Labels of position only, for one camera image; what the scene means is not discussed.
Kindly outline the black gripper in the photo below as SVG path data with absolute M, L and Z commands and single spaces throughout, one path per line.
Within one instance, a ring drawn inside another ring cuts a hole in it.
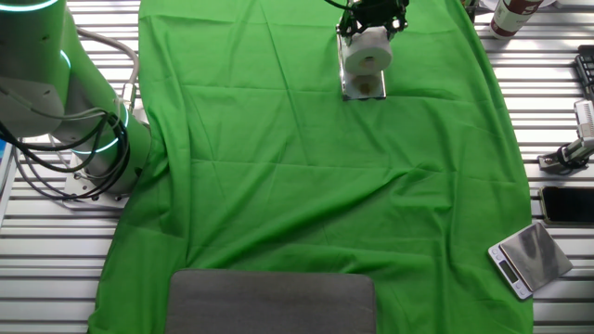
M 392 41 L 407 26 L 408 0 L 360 0 L 354 9 L 345 9 L 337 27 L 342 40 L 350 45 L 357 33 L 367 26 L 386 26 L 387 39 Z

